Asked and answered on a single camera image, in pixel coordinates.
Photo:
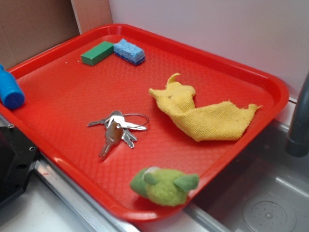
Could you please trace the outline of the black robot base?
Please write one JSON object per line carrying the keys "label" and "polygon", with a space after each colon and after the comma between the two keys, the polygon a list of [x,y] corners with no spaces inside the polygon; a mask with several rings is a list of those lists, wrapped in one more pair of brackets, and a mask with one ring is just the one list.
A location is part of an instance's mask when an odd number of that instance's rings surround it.
{"label": "black robot base", "polygon": [[0,127],[0,207],[25,192],[38,153],[17,127]]}

